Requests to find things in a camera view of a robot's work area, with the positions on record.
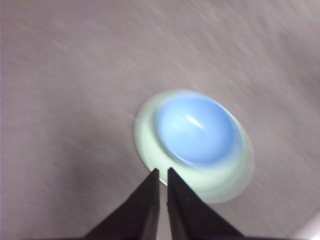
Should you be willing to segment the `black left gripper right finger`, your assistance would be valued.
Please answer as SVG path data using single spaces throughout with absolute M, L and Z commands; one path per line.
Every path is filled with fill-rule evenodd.
M 167 211 L 173 240 L 244 240 L 171 167 L 167 171 Z

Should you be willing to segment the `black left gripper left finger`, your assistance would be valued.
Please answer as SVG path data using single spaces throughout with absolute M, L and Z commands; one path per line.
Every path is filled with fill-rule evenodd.
M 86 240 L 155 240 L 160 214 L 159 170 L 154 169 L 128 199 L 85 235 Z

